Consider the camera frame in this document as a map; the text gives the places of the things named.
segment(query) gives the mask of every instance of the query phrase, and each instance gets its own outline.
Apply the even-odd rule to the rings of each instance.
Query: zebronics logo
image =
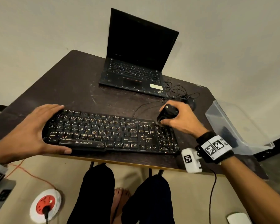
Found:
[[[75,144],[87,144],[87,145],[91,145],[92,142],[75,142]]]

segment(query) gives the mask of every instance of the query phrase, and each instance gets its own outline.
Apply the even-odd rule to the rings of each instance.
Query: orange cable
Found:
[[[9,175],[7,175],[5,178],[7,178],[7,177],[9,177],[23,162],[24,162],[24,160],[25,159],[23,159],[22,160],[22,162],[19,164],[19,165],[14,165],[14,164],[11,164],[11,165],[13,165],[13,166],[16,166],[16,168],[15,169],[13,169],[13,171],[12,172],[10,172],[10,174]]]
[[[46,180],[44,180],[44,179],[42,179],[42,178],[40,178],[40,177],[34,176],[33,174],[30,174],[30,173],[29,173],[26,169],[24,169],[23,167],[20,167],[20,166],[18,165],[17,168],[22,169],[23,171],[25,171],[25,172],[26,172],[27,174],[29,174],[30,176],[32,176],[32,177],[34,177],[34,178],[37,178],[38,180],[44,181],[44,182],[48,183],[50,186],[52,186],[54,189],[57,189],[52,183],[50,183],[50,182],[48,182],[48,181],[46,181]]]

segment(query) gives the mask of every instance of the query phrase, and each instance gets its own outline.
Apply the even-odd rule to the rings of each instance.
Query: bare foot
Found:
[[[112,203],[112,206],[111,206],[110,224],[112,224],[112,222],[113,222],[116,208],[117,208],[117,206],[119,204],[119,201],[120,201],[120,198],[122,196],[122,191],[123,191],[122,188],[116,188],[114,190],[113,203]]]
[[[127,201],[129,200],[130,197],[131,197],[130,191],[128,189],[123,190],[115,217],[118,217],[119,215],[121,215],[122,208],[127,203]]]

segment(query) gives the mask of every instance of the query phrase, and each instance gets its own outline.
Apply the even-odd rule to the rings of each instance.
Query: laptop keyboard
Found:
[[[153,121],[63,109],[43,129],[43,140],[87,152],[180,154],[174,131]]]
[[[138,67],[133,64],[125,64],[116,60],[112,60],[109,64],[108,71],[120,75],[132,76],[138,79],[150,81],[154,84],[161,85],[159,74],[156,71]]]

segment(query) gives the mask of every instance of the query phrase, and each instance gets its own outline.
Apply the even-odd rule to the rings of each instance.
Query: laptop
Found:
[[[99,84],[167,97],[162,70],[179,32],[111,9]]]

